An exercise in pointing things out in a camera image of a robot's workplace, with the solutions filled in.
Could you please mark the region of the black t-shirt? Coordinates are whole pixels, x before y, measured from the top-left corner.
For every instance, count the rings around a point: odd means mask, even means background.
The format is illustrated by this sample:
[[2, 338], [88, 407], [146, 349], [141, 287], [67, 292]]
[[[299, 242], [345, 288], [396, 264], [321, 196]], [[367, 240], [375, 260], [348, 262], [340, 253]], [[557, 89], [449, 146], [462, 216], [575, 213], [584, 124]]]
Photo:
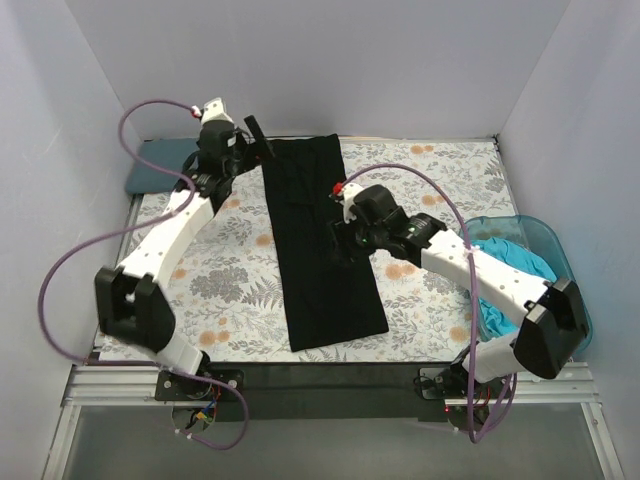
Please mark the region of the black t-shirt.
[[345, 180], [337, 135], [274, 140], [262, 163], [290, 348], [302, 351], [384, 334], [389, 326], [369, 259], [336, 258], [331, 200]]

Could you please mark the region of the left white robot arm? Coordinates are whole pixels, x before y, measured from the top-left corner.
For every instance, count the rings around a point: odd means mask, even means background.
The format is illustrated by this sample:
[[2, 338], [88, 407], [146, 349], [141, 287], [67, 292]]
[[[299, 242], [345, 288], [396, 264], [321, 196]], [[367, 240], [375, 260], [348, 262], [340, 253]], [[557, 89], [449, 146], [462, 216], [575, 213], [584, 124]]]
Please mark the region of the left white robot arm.
[[154, 226], [115, 268], [95, 276], [101, 332], [190, 375], [201, 374], [209, 360], [178, 332], [165, 291], [197, 233], [231, 195], [235, 178], [274, 156], [255, 117], [244, 122], [240, 129], [225, 114], [203, 115], [197, 149], [169, 198], [170, 219]]

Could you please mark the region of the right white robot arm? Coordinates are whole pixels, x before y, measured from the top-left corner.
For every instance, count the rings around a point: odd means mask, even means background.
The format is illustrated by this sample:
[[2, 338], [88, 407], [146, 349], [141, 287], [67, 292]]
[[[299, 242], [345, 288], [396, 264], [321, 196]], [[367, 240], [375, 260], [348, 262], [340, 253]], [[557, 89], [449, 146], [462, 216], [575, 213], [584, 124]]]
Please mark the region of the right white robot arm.
[[515, 324], [514, 333], [471, 342], [452, 362], [454, 378], [480, 385], [529, 372], [551, 380], [587, 336], [589, 324], [575, 281], [550, 281], [466, 247], [440, 220], [424, 213], [408, 216], [382, 185], [338, 183], [331, 197], [342, 207], [331, 230], [343, 258], [357, 260], [385, 250], [476, 292]]

